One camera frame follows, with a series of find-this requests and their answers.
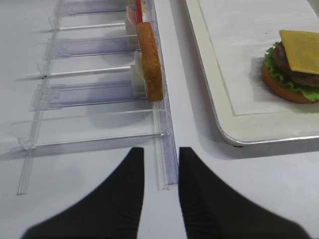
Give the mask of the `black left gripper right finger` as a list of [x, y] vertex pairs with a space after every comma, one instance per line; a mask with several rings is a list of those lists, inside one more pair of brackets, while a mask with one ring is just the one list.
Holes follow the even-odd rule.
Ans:
[[179, 202], [189, 239], [308, 239], [297, 223], [245, 198], [190, 147], [179, 149]]

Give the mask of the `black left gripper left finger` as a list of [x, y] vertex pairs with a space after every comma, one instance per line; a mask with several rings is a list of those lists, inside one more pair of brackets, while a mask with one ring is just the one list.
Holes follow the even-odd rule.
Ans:
[[95, 190], [29, 228], [24, 239], [135, 239], [144, 202], [144, 149], [132, 148]]

